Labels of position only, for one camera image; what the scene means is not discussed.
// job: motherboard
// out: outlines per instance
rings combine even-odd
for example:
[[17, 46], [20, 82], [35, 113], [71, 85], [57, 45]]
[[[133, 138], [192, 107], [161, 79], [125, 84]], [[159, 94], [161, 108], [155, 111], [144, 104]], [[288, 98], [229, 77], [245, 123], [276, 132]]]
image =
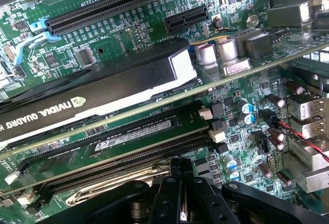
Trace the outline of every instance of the motherboard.
[[[152, 184], [170, 173], [172, 157], [189, 158], [194, 175], [218, 189], [239, 181], [294, 204], [324, 189], [297, 181], [294, 163], [284, 160], [298, 156], [311, 173], [322, 170], [316, 176], [328, 165], [323, 158], [319, 167], [307, 164], [302, 142], [278, 122], [301, 129], [306, 139], [324, 134], [323, 95], [289, 63], [323, 53], [329, 33], [309, 21], [273, 26], [268, 10], [270, 0], [0, 0], [0, 223], [42, 221], [128, 180]], [[152, 57], [162, 65], [137, 70]], [[175, 65], [175, 58], [188, 64]], [[106, 74], [123, 72], [112, 85], [100, 84]], [[138, 78], [143, 74], [152, 77]], [[86, 80], [61, 90], [80, 76]], [[148, 81], [158, 82], [139, 96], [145, 90], [138, 85]], [[87, 84], [93, 99], [82, 97]], [[73, 106], [49, 104], [79, 89], [74, 102], [69, 97]], [[121, 89], [132, 99], [117, 94]], [[46, 123], [69, 108], [96, 105], [102, 91], [118, 95], [110, 111], [88, 106], [97, 111], [41, 127], [41, 116]], [[14, 117], [19, 108], [32, 112], [39, 100], [51, 107], [37, 102], [41, 111]], [[314, 105], [309, 117], [296, 111], [301, 103]], [[12, 121], [5, 122], [7, 114]], [[23, 128], [37, 121], [40, 129]]]

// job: graphics card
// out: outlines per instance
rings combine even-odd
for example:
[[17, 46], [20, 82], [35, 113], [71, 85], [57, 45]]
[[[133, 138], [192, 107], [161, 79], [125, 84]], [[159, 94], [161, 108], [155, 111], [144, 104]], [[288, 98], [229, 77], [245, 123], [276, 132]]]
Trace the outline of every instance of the graphics card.
[[0, 144], [105, 115], [183, 85], [196, 77], [188, 48], [187, 40], [170, 39], [1, 102]]

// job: screw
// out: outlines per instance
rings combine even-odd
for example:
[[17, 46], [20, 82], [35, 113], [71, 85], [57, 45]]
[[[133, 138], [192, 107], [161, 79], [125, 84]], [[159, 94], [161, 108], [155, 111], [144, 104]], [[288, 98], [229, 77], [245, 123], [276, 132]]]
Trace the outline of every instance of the screw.
[[193, 181], [195, 183], [202, 183], [202, 179], [201, 178], [195, 178]]
[[136, 183], [135, 184], [135, 188], [141, 188], [141, 187], [143, 187], [143, 184], [141, 184], [141, 183]]
[[169, 182], [169, 183], [175, 183], [176, 180], [175, 180], [174, 178], [168, 178], [168, 179], [167, 179], [167, 182]]
[[229, 184], [228, 187], [232, 188], [232, 189], [237, 189], [239, 188], [236, 184]]

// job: black expansion slot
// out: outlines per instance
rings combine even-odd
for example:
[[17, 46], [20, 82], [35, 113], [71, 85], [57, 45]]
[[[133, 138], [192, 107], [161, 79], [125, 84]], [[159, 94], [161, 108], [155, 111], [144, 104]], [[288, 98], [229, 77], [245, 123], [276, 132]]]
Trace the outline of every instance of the black expansion slot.
[[151, 166], [172, 156], [180, 156], [183, 153], [206, 145], [207, 139], [207, 131], [199, 132], [45, 184], [35, 185], [33, 191], [39, 195], [39, 198], [30, 204], [26, 210], [35, 213], [44, 204], [50, 202], [54, 194], [66, 192], [82, 185], [108, 180], [119, 173], [131, 172], [131, 170]]
[[168, 33], [180, 31], [189, 28], [195, 24], [209, 20], [208, 9], [206, 5], [192, 8], [185, 12], [166, 17], [164, 25]]
[[52, 35], [62, 35], [154, 0], [101, 0], [46, 21]]
[[17, 171], [19, 171], [22, 174], [33, 163], [36, 163], [40, 160], [45, 160], [46, 158], [53, 157], [53, 156], [61, 154], [61, 153], [65, 153], [65, 152], [74, 150], [76, 148], [79, 148], [79, 147], [82, 147], [82, 146], [85, 146], [85, 145], [88, 145], [88, 144], [91, 144], [91, 143], [94, 143], [94, 142], [105, 141], [105, 140], [108, 139], [108, 137], [111, 137], [111, 136], [116, 135], [116, 134], [124, 135], [130, 130], [137, 129], [139, 127], [145, 126], [147, 124], [153, 123], [155, 121], [159, 121], [159, 120], [167, 118], [167, 117], [171, 117], [173, 115], [183, 114], [183, 113], [186, 113], [186, 112], [190, 112], [192, 110], [197, 110], [201, 106], [202, 106], [202, 102], [201, 101], [196, 101], [196, 102], [193, 102], [191, 104], [187, 104], [187, 105], [184, 105], [184, 106], [181, 106], [181, 107], [163, 112], [163, 113], [155, 115], [155, 116], [147, 117], [147, 118], [144, 118], [142, 120], [137, 120], [133, 123], [128, 123], [128, 124], [125, 124], [123, 126], [113, 128], [112, 130], [109, 130], [108, 132], [101, 133], [101, 134], [96, 135], [94, 137], [87, 138], [85, 140], [81, 140], [81, 141], [78, 141], [78, 142], [75, 142], [75, 143], [69, 143], [69, 144], [64, 145], [62, 147], [55, 148], [53, 150], [37, 154], [35, 156], [28, 157], [28, 158], [26, 158], [26, 159], [24, 159], [23, 161], [20, 162], [20, 164], [17, 167]]

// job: red wire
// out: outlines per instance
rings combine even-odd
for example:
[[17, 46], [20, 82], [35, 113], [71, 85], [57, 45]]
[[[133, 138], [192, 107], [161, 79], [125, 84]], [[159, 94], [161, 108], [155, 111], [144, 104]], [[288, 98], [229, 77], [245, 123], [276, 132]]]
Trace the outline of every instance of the red wire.
[[297, 131], [291, 129], [289, 125], [283, 123], [282, 121], [279, 121], [279, 124], [280, 124], [281, 126], [283, 126], [285, 129], [290, 130], [291, 133], [293, 133], [293, 134], [295, 134], [296, 136], [298, 136], [299, 138], [301, 138], [301, 139], [302, 139], [302, 140], [303, 140], [308, 146], [311, 146], [313, 149], [315, 149], [315, 151], [317, 151], [318, 153], [320, 153], [320, 154], [322, 155], [322, 157], [326, 160], [326, 162], [329, 163], [329, 157], [328, 157], [328, 156], [322, 151], [322, 149], [320, 149], [319, 147], [317, 147], [316, 145], [314, 145], [314, 144], [313, 144], [312, 142], [310, 142], [309, 140], [305, 139], [304, 136], [303, 136], [301, 133], [299, 133], [299, 132], [297, 132]]

